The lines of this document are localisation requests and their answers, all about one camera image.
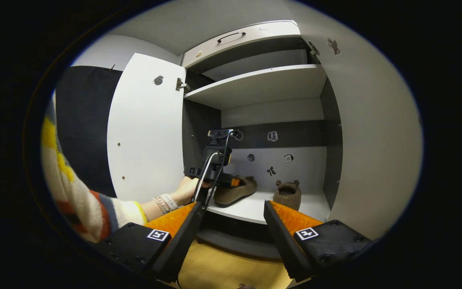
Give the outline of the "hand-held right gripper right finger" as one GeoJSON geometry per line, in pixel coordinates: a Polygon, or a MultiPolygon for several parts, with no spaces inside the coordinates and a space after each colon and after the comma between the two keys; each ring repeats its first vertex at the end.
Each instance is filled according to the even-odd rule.
{"type": "Polygon", "coordinates": [[[288,276],[296,281],[333,274],[373,244],[339,220],[322,222],[271,200],[264,202],[263,216],[288,276]]]}

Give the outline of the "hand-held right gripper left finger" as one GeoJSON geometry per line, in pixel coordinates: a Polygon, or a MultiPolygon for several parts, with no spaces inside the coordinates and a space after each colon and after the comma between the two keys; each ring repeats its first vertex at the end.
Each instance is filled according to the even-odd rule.
{"type": "Polygon", "coordinates": [[[178,280],[203,215],[203,205],[196,201],[144,226],[127,223],[95,248],[149,280],[171,283],[178,280]]]}

